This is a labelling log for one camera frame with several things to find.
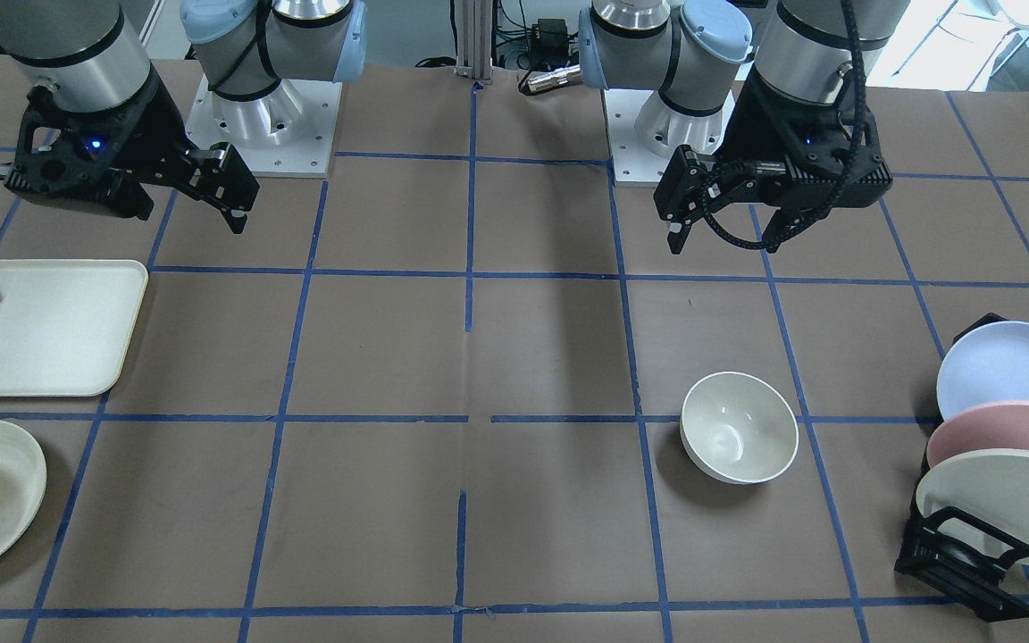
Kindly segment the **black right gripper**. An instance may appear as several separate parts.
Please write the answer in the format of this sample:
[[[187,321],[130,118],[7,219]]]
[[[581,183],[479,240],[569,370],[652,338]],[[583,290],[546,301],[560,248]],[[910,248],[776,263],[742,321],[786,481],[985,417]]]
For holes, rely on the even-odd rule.
[[[17,131],[4,186],[39,206],[146,220],[146,184],[175,188],[221,213],[233,235],[245,231],[260,182],[228,142],[196,149],[157,70],[132,98],[99,113],[69,113],[54,91],[35,86]]]

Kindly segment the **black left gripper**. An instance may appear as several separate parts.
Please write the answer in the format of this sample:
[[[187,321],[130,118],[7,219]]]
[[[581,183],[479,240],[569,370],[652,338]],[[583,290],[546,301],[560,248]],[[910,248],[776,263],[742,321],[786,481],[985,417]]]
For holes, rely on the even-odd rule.
[[[734,167],[719,179],[720,194],[780,208],[761,233],[769,254],[811,227],[814,209],[832,194],[846,163],[852,163],[852,171],[838,207],[870,207],[893,184],[874,115],[870,107],[858,105],[855,73],[831,103],[808,104],[751,71],[732,111],[718,162],[691,146],[676,146],[662,172],[654,204],[658,217],[668,225],[666,243],[673,255],[682,253],[698,222],[719,229],[709,208],[718,163]]]

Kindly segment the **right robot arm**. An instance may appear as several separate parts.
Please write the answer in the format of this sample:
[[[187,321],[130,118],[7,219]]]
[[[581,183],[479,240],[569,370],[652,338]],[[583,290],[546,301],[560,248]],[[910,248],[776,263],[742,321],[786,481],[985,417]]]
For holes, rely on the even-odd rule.
[[[147,186],[174,188],[238,235],[261,178],[326,178],[366,24],[363,1],[0,1],[0,46],[31,84],[0,182],[140,220]]]

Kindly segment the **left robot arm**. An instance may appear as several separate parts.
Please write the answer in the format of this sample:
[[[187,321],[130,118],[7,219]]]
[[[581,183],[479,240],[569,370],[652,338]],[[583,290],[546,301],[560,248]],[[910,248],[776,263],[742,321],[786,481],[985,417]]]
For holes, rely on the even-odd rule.
[[[646,134],[666,159],[653,201],[671,253],[699,224],[774,253],[890,191],[866,81],[908,5],[776,1],[760,29],[731,1],[588,5],[584,85],[652,94]]]

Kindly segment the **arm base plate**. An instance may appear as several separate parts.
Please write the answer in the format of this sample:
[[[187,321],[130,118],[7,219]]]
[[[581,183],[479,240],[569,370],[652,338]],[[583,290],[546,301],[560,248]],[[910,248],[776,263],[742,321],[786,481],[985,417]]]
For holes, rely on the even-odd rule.
[[[614,180],[625,187],[654,188],[709,171],[735,107],[731,90],[707,115],[679,113],[657,90],[605,90],[603,98]]]
[[[228,143],[257,178],[325,179],[343,84],[283,79],[267,96],[233,101],[197,86],[185,129],[197,146]]]

